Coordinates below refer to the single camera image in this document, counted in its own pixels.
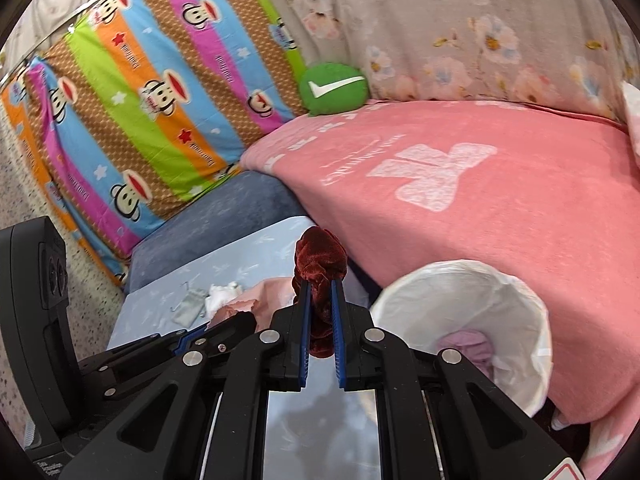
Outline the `white glove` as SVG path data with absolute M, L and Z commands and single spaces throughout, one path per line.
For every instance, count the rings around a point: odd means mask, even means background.
M 212 285 L 209 287 L 208 295 L 205 299 L 205 310 L 211 318 L 226 304 L 235 300 L 243 292 L 242 286 L 237 282 L 227 285 Z

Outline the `grey drawstring pouch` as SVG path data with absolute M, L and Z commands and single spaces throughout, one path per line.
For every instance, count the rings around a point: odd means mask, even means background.
M 183 328 L 189 328 L 202 315 L 208 292 L 206 289 L 192 287 L 188 282 L 184 282 L 183 286 L 184 295 L 171 310 L 171 321 Z

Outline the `pink striped cloth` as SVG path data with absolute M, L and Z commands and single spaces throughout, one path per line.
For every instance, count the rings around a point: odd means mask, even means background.
M 267 278 L 242 292 L 239 297 L 222 307 L 212 318 L 208 316 L 207 327 L 213 327 L 239 312 L 252 312 L 256 318 L 256 330 L 267 328 L 273 313 L 288 307 L 294 299 L 292 278 Z

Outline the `dark red velvet scrunchie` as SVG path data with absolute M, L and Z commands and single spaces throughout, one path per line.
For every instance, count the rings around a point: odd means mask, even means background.
M 345 249 L 329 230 L 312 226 L 296 243 L 294 263 L 295 299 L 304 283 L 311 293 L 309 353 L 327 359 L 334 355 L 331 284 L 347 273 Z

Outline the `white lined trash bin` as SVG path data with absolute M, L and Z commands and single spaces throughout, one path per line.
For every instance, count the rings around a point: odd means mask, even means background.
M 488 264 L 428 264 L 383 289 L 373 322 L 409 347 L 438 353 L 436 341 L 479 330 L 495 347 L 491 380 L 529 416 L 544 405 L 552 372 L 552 338 L 544 302 L 519 278 Z

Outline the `light blue patterned sheet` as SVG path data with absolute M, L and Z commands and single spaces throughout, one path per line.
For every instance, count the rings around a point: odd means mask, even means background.
M 291 217 L 195 259 L 127 295 L 110 347 L 178 330 L 175 308 L 192 289 L 238 283 L 250 289 L 266 278 L 289 278 L 295 244 L 313 225 Z M 331 358 L 310 358 L 306 388 L 274 392 L 268 403 L 264 476 L 267 479 L 380 478 L 378 428 L 370 392 L 338 386 Z

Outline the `purple cloth in bin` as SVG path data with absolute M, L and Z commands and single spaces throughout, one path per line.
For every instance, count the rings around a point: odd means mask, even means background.
M 454 349 L 471 361 L 486 377 L 494 378 L 495 347 L 479 330 L 458 330 L 436 341 L 436 350 Z

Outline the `blue-grey velvet cushion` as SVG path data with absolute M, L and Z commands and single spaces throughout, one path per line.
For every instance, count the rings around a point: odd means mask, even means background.
M 132 252 L 126 292 L 135 292 L 185 264 L 306 211 L 280 180 L 244 171 L 166 221 Z

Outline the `colourful monkey print pillow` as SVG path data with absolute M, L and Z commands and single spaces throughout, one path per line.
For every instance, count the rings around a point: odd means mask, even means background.
M 116 283 L 134 248 L 303 114 L 270 0 L 98 0 L 3 89 L 32 175 Z

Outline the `pink bed blanket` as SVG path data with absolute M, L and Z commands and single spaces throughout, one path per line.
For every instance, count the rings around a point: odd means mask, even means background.
M 611 471 L 639 420 L 639 170 L 626 129 L 501 102 L 299 117 L 242 166 L 280 179 L 378 284 L 477 260 L 546 304 L 550 396 Z

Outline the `green check mark cushion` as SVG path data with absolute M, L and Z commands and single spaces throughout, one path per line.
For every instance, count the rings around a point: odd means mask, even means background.
M 298 91 L 310 116 L 358 110 L 370 96 L 369 84 L 363 73 L 340 63 L 311 66 L 300 78 Z

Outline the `pink small pillow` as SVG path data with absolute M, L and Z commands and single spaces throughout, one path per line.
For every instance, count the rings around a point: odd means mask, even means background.
M 634 158 L 637 166 L 640 166 L 640 90 L 627 81 L 622 82 L 620 88 L 623 93 L 627 127 Z

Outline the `grey floral quilt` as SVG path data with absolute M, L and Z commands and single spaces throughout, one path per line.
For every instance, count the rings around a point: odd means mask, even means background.
M 307 64 L 378 99 L 505 100 L 624 120 L 639 43 L 612 0 L 271 0 Z

